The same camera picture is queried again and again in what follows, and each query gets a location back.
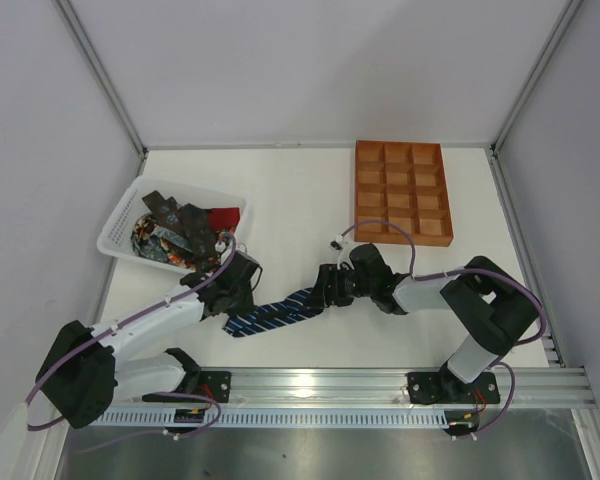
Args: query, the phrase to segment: white table surface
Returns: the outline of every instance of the white table surface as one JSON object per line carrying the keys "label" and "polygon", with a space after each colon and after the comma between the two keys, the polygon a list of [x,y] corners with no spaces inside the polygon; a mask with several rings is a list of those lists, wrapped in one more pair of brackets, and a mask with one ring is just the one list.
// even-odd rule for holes
{"label": "white table surface", "polygon": [[[222,184],[246,194],[252,216],[242,241],[264,268],[256,303],[268,303],[313,286],[318,266],[335,262],[329,243],[353,219],[353,154],[348,148],[153,151],[144,175]],[[455,238],[446,248],[417,247],[416,274],[450,270],[485,255],[522,281],[484,150],[445,148],[443,158]],[[378,247],[394,271],[407,271],[408,247]],[[162,299],[178,280],[175,273],[118,261],[103,321]],[[222,315],[192,325],[140,356],[177,346],[203,366],[437,367],[467,335],[450,311],[391,316],[369,299],[245,338],[223,332],[225,320]],[[532,326],[527,335],[535,331]],[[507,361],[516,367],[548,366],[541,342],[516,347]]]}

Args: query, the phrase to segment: red wire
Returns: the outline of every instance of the red wire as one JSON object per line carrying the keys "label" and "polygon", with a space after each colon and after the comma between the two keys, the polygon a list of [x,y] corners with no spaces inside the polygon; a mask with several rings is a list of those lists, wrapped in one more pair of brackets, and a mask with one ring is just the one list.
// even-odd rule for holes
{"label": "red wire", "polygon": [[476,390],[475,396],[476,400],[479,397],[480,401],[482,402],[482,409],[478,410],[478,413],[482,413],[487,409],[487,400],[484,398],[484,395],[482,395],[482,392],[480,390]]}
{"label": "red wire", "polygon": [[[209,385],[202,385],[201,387],[199,387],[201,390],[203,390],[207,396],[209,398],[211,398],[212,400],[215,400],[216,397],[213,396],[213,392],[211,391],[211,389],[209,388]],[[205,407],[205,410],[209,410],[211,408],[211,404],[208,403],[207,406]]]}

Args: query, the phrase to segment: red fabric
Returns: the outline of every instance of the red fabric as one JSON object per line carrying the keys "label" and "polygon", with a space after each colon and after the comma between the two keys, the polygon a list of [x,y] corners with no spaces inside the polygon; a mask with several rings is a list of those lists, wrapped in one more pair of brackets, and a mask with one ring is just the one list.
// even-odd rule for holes
{"label": "red fabric", "polygon": [[240,209],[237,207],[213,208],[209,214],[209,225],[214,232],[235,228],[239,221]]}

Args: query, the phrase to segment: black bracket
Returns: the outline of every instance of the black bracket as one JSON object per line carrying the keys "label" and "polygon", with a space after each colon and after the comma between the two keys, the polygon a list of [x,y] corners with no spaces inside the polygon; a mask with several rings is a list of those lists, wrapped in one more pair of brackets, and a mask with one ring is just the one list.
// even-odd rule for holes
{"label": "black bracket", "polygon": [[415,405],[433,405],[435,403],[475,405],[477,391],[480,391],[487,405],[500,403],[500,392],[498,391],[496,376],[491,372],[480,374],[472,384],[466,385],[457,400],[449,398],[442,387],[442,375],[437,371],[411,372],[406,377],[409,399]]}

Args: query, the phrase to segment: metal floor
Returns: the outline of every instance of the metal floor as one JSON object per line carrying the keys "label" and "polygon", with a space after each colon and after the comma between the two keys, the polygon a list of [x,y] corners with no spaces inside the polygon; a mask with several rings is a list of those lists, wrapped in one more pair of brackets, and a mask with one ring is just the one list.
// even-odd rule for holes
{"label": "metal floor", "polygon": [[177,443],[148,436],[72,453],[131,431],[71,431],[56,480],[591,478],[569,410],[509,412],[477,442],[438,430],[218,428]]}

